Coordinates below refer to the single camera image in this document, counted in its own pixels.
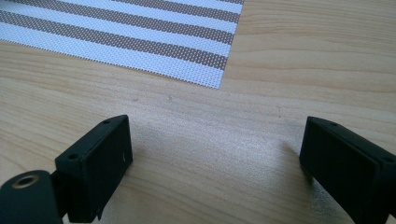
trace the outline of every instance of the brown stripe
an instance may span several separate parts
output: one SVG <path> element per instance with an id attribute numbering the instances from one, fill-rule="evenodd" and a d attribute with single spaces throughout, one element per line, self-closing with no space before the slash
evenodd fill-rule
<path id="1" fill-rule="evenodd" d="M 114 2 L 122 2 L 133 4 L 141 7 L 152 7 L 166 11 L 173 11 L 193 16 L 201 16 L 213 18 L 221 21 L 230 21 L 238 23 L 239 14 L 228 12 L 224 10 L 209 8 L 209 7 L 195 7 L 181 3 L 159 1 L 159 0 L 112 0 Z"/>
<path id="2" fill-rule="evenodd" d="M 146 53 L 172 57 L 192 63 L 224 70 L 227 57 L 199 49 L 191 49 L 179 45 L 164 44 L 154 41 L 131 38 L 124 35 L 114 35 L 102 31 L 79 26 L 46 21 L 34 17 L 0 10 L 0 22 L 17 25 L 55 35 L 64 35 L 75 39 L 90 41 L 120 49 L 131 49 Z"/>
<path id="3" fill-rule="evenodd" d="M 229 3 L 236 3 L 240 5 L 244 5 L 245 0 L 217 0 L 220 2 L 229 2 Z"/>
<path id="4" fill-rule="evenodd" d="M 233 43 L 232 33 L 197 25 L 181 24 L 171 21 L 161 21 L 113 10 L 101 9 L 97 7 L 86 7 L 82 5 L 59 2 L 55 0 L 8 0 L 8 2 L 22 3 L 29 6 L 42 7 L 46 9 L 96 18 L 105 21 L 114 21 L 117 23 L 138 26 L 150 30 L 157 30 L 172 34 L 191 35 L 215 40 L 228 45 L 231 45 Z"/>

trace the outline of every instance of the table surface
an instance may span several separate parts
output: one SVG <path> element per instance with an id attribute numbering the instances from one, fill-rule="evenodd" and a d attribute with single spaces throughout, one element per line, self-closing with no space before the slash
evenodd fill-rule
<path id="1" fill-rule="evenodd" d="M 2 41 L 0 184 L 54 171 L 127 114 L 134 163 L 100 223 L 352 223 L 304 178 L 304 125 L 329 119 L 396 153 L 395 12 L 394 0 L 246 0 L 219 90 Z"/>

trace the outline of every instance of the black plastic part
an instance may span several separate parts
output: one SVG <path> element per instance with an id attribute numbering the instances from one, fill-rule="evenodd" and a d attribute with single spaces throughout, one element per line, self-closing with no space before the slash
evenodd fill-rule
<path id="1" fill-rule="evenodd" d="M 31 171 L 9 179 L 0 190 L 0 223 L 62 223 L 50 174 Z"/>
<path id="2" fill-rule="evenodd" d="M 129 120 L 124 115 L 102 121 L 55 159 L 60 185 L 69 188 L 66 210 L 71 222 L 101 218 L 133 161 L 131 148 Z M 60 203 L 65 200 L 62 193 L 57 198 Z"/>
<path id="3" fill-rule="evenodd" d="M 347 128 L 308 117 L 300 162 L 355 223 L 395 214 L 396 156 Z"/>

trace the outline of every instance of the white stripe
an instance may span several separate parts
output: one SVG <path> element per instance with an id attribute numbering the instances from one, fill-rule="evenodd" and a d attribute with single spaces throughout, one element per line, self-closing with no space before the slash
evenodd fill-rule
<path id="1" fill-rule="evenodd" d="M 20 15 L 31 16 L 48 21 L 76 25 L 97 31 L 103 31 L 116 35 L 125 35 L 132 38 L 145 39 L 160 43 L 179 45 L 187 48 L 201 49 L 227 57 L 231 46 L 214 40 L 200 37 L 171 34 L 167 32 L 154 31 L 150 29 L 120 24 L 112 21 L 77 16 L 73 14 L 53 11 L 41 7 L 31 7 L 19 3 L 1 2 L 2 10 L 17 13 Z"/>
<path id="2" fill-rule="evenodd" d="M 220 2 L 220 1 L 203 1 L 203 0 L 164 0 L 165 2 L 174 2 L 181 3 L 185 5 L 195 6 L 195 7 L 209 7 L 218 10 L 233 12 L 233 13 L 241 13 L 242 5 L 229 3 L 229 2 Z"/>
<path id="3" fill-rule="evenodd" d="M 206 28 L 212 28 L 221 30 L 229 33 L 234 33 L 236 29 L 235 22 L 221 21 L 207 17 L 199 17 L 186 15 L 182 13 L 176 13 L 166 10 L 160 10 L 151 7 L 140 7 L 121 2 L 110 2 L 107 0 L 61 0 L 62 2 L 68 2 L 72 4 L 83 5 L 87 7 L 97 7 L 102 9 L 114 10 L 118 12 L 124 12 L 131 15 L 149 17 L 152 19 L 162 21 L 172 21 L 182 24 L 197 25 Z"/>
<path id="4" fill-rule="evenodd" d="M 0 22 L 0 39 L 48 49 L 97 62 L 137 68 L 192 83 L 219 88 L 223 71 L 180 59 L 82 41 Z"/>

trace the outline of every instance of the woven mat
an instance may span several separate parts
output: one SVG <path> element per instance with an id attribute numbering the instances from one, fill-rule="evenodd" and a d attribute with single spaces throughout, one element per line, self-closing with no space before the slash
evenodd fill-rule
<path id="1" fill-rule="evenodd" d="M 218 88 L 244 0 L 0 0 L 0 39 Z"/>

